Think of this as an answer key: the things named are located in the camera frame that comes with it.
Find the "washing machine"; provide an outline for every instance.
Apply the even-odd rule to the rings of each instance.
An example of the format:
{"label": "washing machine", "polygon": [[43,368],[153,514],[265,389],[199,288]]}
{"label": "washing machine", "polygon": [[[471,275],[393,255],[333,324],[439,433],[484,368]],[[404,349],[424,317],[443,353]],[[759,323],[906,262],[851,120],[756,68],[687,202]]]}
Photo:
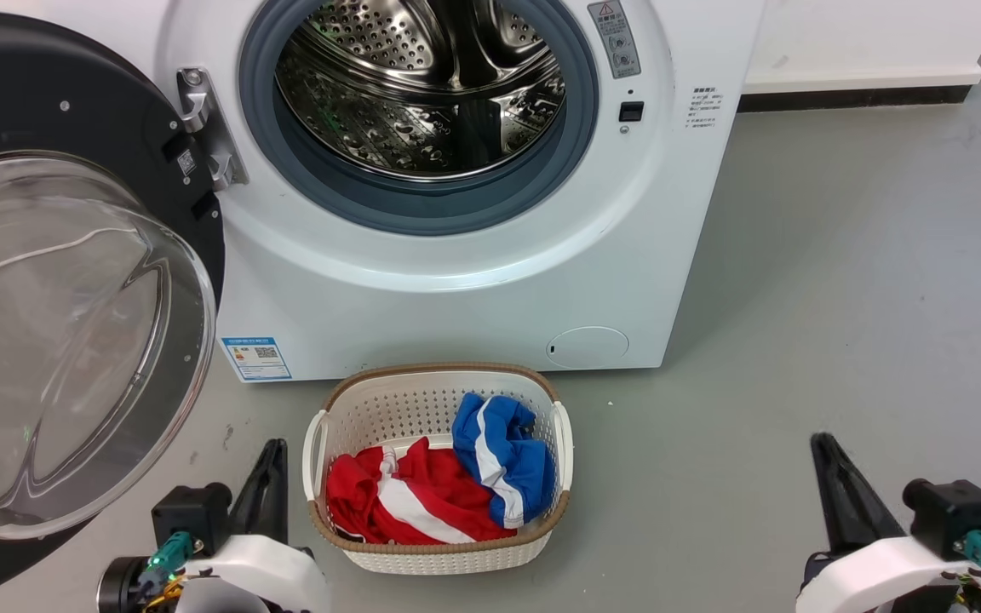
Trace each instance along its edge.
{"label": "washing machine", "polygon": [[[243,381],[283,381],[439,360],[661,364],[762,4],[0,0],[0,13],[160,89],[179,117],[152,138],[187,152],[170,159],[183,185],[168,198],[225,228],[222,351]],[[57,121],[94,119],[55,93],[85,86],[66,72],[1,89],[58,95]],[[114,93],[87,100],[101,95]],[[7,113],[0,150],[37,146]],[[221,204],[198,204],[203,189]]]}
{"label": "washing machine", "polygon": [[243,381],[661,364],[763,0],[0,0],[0,581]]}

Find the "washing machine door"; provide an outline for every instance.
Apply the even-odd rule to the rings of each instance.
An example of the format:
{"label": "washing machine door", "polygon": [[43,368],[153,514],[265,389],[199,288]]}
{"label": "washing machine door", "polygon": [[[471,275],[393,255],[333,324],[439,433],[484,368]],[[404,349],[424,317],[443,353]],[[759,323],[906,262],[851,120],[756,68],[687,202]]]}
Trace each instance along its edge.
{"label": "washing machine door", "polygon": [[0,14],[0,581],[160,457],[209,364],[210,172],[152,83]]}

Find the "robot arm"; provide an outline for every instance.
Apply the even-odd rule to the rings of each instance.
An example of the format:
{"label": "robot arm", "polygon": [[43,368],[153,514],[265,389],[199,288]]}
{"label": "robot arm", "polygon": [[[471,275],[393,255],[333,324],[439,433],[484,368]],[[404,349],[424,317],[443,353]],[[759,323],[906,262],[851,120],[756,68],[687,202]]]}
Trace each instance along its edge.
{"label": "robot arm", "polygon": [[971,566],[967,561],[945,562],[912,536],[879,540],[821,570],[797,597],[797,613],[877,610],[907,594],[943,582],[942,573],[962,575]]}
{"label": "robot arm", "polygon": [[268,441],[237,501],[225,485],[179,486],[153,508],[163,545],[114,559],[99,613],[330,613],[324,574],[307,548],[287,544],[287,446]]}
{"label": "robot arm", "polygon": [[978,486],[911,481],[907,536],[834,436],[812,450],[830,550],[809,558],[797,613],[981,613]]}

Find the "stainless steel drum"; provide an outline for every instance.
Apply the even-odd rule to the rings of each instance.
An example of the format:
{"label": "stainless steel drum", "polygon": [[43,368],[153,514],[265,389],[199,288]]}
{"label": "stainless steel drum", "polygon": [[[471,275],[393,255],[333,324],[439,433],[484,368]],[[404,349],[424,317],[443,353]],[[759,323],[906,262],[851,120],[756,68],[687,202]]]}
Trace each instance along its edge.
{"label": "stainless steel drum", "polygon": [[565,102],[548,46],[494,0],[324,4],[285,45],[276,78],[324,146],[416,181],[506,163]]}

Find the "laundry basket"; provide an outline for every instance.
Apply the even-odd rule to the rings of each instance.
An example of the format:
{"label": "laundry basket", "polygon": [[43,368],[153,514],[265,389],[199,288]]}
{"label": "laundry basket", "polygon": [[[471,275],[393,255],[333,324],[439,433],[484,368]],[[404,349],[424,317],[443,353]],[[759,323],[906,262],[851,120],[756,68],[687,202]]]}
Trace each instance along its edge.
{"label": "laundry basket", "polygon": [[[375,445],[404,453],[423,436],[432,449],[452,446],[452,422],[466,392],[509,396],[536,415],[533,438],[555,459],[555,501],[508,539],[440,546],[370,544],[335,532],[324,485],[331,462]],[[375,573],[460,575],[530,562],[552,535],[570,498],[573,435],[555,389],[540,373],[506,364],[420,364],[366,371],[340,383],[305,433],[302,480],[320,535],[355,564]]]}

